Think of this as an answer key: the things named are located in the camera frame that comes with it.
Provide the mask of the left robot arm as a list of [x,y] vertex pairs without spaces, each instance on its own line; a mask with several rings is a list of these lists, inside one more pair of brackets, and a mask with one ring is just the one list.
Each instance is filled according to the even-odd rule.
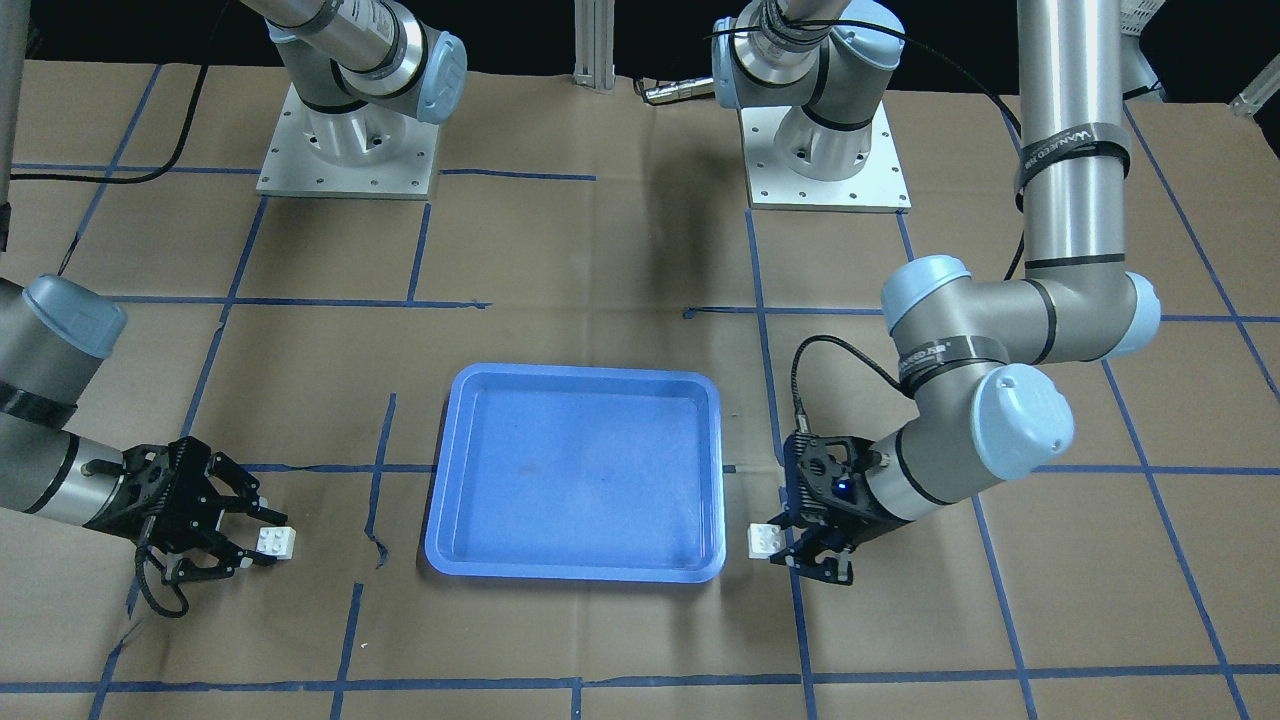
[[[888,383],[918,414],[882,439],[815,436],[794,392],[783,511],[748,530],[754,559],[849,585],[859,546],[1006,480],[1073,442],[1071,409],[1042,372],[1147,346],[1153,284],[1125,265],[1117,1],[1018,4],[1019,279],[979,282],[948,255],[897,269],[881,293],[899,352]],[[874,1],[753,1],[712,32],[723,108],[782,108],[764,156],[810,186],[884,155],[874,115],[906,35]]]

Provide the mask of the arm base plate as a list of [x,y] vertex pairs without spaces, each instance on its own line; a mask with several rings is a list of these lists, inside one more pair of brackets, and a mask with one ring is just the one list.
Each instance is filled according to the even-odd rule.
[[884,104],[855,131],[801,108],[739,111],[749,205],[760,210],[905,213],[913,206]]
[[440,127],[374,105],[326,114],[288,88],[256,190],[289,199],[425,201]]

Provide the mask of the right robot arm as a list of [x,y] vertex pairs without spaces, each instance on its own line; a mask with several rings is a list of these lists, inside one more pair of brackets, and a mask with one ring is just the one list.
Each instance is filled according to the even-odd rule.
[[[393,1],[255,4],[292,82],[264,197],[426,202],[462,42]],[[259,478],[193,437],[119,450],[67,429],[127,324],[61,275],[3,282],[3,506],[129,541],[178,591],[296,551]],[[724,411],[694,372],[475,363],[452,382],[422,553],[454,577],[701,585],[728,550]]]

